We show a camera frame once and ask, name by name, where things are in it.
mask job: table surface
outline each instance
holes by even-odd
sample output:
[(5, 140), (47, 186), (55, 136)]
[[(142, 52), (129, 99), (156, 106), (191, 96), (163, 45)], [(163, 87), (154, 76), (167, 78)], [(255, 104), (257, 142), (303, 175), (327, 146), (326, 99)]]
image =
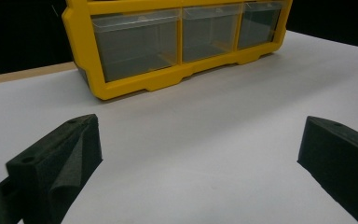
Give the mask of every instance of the table surface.
[(103, 162), (63, 223), (357, 223), (296, 160), (307, 116), (358, 131), (358, 47), (287, 32), (256, 62), (110, 101), (76, 70), (0, 83), (0, 181), (86, 114)]

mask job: yellow frame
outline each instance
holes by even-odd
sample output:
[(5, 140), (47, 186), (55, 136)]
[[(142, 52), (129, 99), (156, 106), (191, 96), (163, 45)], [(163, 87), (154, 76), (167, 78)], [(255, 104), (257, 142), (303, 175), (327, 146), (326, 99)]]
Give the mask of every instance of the yellow frame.
[(191, 63), (182, 63), (182, 20), (178, 22), (178, 64), (144, 73), (134, 77), (127, 77), (106, 83), (98, 53), (98, 47), (92, 27), (91, 16), (122, 12), (137, 12), (164, 8), (182, 8), (190, 6), (207, 6), (229, 3), (254, 2), (248, 0), (67, 0), (67, 9), (62, 14), (66, 33), (71, 44), (74, 60), (87, 75), (91, 92), (102, 100), (139, 90), (155, 91), (175, 85), (184, 77), (189, 77), (200, 71), (224, 64), (244, 64), (256, 61), (260, 56), (279, 49), (286, 32), (286, 22), (293, 0), (285, 0), (286, 6), (281, 10), (277, 22), (274, 38), (270, 43), (261, 44), (248, 49), (237, 49), (241, 16), (235, 36), (235, 46), (232, 52), (214, 56)]

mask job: transparent bin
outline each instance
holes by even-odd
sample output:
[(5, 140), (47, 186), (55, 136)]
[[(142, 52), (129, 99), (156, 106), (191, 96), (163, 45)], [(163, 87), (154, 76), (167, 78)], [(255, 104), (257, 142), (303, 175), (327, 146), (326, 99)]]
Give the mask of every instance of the transparent bin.
[(93, 16), (105, 82), (177, 64), (179, 9)]
[(244, 3), (238, 49), (271, 42), (283, 1)]
[(183, 9), (183, 62), (233, 50), (240, 4)]

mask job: storage organizer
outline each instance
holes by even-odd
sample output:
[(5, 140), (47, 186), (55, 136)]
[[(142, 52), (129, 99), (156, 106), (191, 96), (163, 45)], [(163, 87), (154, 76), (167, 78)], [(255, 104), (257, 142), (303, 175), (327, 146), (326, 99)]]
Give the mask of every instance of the storage organizer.
[(91, 92), (154, 91), (283, 42), (292, 0), (67, 0), (62, 19)]

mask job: dark background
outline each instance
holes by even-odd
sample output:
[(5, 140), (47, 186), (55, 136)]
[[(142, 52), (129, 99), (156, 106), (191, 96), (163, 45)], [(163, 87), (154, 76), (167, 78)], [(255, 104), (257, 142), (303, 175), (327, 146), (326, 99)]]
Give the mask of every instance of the dark background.
[[(64, 0), (0, 0), (0, 74), (71, 62)], [(358, 3), (294, 0), (287, 30), (358, 46)]]

